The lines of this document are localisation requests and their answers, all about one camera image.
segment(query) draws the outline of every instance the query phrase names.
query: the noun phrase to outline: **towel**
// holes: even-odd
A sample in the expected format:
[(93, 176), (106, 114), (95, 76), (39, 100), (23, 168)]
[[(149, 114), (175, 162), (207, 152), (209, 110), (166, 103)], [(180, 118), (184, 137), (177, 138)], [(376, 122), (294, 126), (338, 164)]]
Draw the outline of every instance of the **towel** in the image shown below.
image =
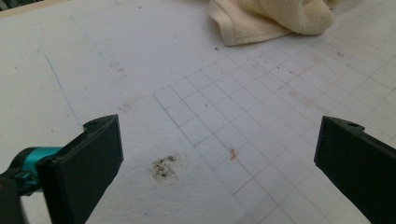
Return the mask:
[(320, 35), (332, 25), (341, 0), (210, 0), (209, 15), (226, 46), (287, 35)]

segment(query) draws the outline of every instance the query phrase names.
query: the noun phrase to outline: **white work table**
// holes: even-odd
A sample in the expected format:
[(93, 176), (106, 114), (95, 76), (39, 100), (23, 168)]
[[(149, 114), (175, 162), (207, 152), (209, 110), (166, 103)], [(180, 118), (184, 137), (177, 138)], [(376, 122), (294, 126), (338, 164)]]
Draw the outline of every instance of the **white work table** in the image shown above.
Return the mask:
[[(363, 21), (360, 15), (369, 8), (396, 5), (390, 0), (361, 1), (359, 7), (352, 7), (352, 3), (341, 7), (340, 21), (326, 35), (285, 36), (233, 48), (222, 44), (205, 0), (72, 0), (3, 18), (0, 173), (24, 148), (64, 146), (82, 133), (85, 122), (119, 114), (124, 162), (87, 223), (368, 223), (313, 163), (323, 115), (358, 122), (374, 137), (396, 146), (396, 119), (389, 118), (396, 108), (389, 97), (395, 94), (391, 87), (396, 79), (384, 77), (396, 66), (396, 45), (394, 41), (375, 42), (376, 51), (370, 50), (375, 55), (367, 56), (371, 60), (368, 63), (362, 63), (360, 51), (352, 50), (359, 43), (394, 37), (395, 30), (384, 25), (377, 29), (386, 35), (366, 36), (356, 45), (348, 42), (349, 36), (360, 34), (349, 21)], [(394, 20), (390, 12), (385, 14)], [(339, 50), (342, 46), (347, 46), (343, 52)], [(369, 51), (364, 47), (359, 50)], [(268, 59), (275, 66), (265, 66), (268, 55), (274, 56)], [(265, 89), (244, 87), (235, 94), (232, 88), (260, 83), (255, 80), (261, 77), (247, 69), (252, 72), (247, 75), (251, 79), (230, 75), (233, 81), (216, 82), (215, 87), (224, 94), (221, 99), (216, 98), (220, 96), (214, 89), (200, 91), (210, 102), (208, 109), (213, 105), (210, 108), (216, 108), (226, 119), (217, 119), (217, 110), (212, 117), (201, 116), (193, 104), (199, 100), (189, 103), (183, 99), (182, 93), (190, 89), (184, 85), (177, 89), (177, 83), (186, 80), (188, 85), (203, 84), (204, 80), (196, 76), (200, 73), (209, 76), (213, 84), (216, 80), (210, 74), (232, 74), (251, 62), (255, 62), (251, 64), (253, 70), (260, 66), (274, 74), (272, 69), (282, 64), (290, 73), (279, 71), (279, 81), (271, 79), (274, 85), (266, 86), (270, 79), (260, 84)], [(312, 77), (312, 71), (321, 77)], [(356, 76), (348, 79), (342, 77), (344, 74)], [(364, 91), (368, 93), (362, 97), (355, 94), (360, 87), (370, 89), (374, 85), (381, 86)], [(176, 108), (172, 107), (178, 104), (172, 98), (174, 91), (182, 103)], [(249, 101), (249, 92), (256, 97), (254, 101)], [(241, 102), (240, 114), (246, 112), (247, 116), (238, 115), (241, 119), (231, 121), (221, 111), (224, 99)], [(267, 109), (251, 110), (255, 104)], [(183, 109), (193, 113), (189, 117)], [(219, 120), (227, 121), (217, 124)], [(219, 131), (216, 125), (231, 125), (241, 134), (233, 136), (231, 129)], [(279, 143), (282, 149), (261, 151), (259, 140), (250, 139), (244, 131), (251, 136), (270, 133), (276, 139), (274, 143), (267, 138), (271, 147), (277, 148)], [(224, 151), (211, 151), (216, 144), (210, 142), (204, 151), (204, 139), (220, 141)], [(227, 147), (239, 152), (238, 161), (229, 160), (232, 154)], [(245, 156), (244, 151), (252, 150)], [(157, 181), (150, 171), (152, 163), (169, 155), (178, 155), (176, 177)], [(266, 176), (277, 176), (283, 189), (277, 191), (276, 185), (262, 183)], [(249, 196), (259, 190), (260, 197)], [(31, 223), (50, 223), (42, 193), (22, 201)]]

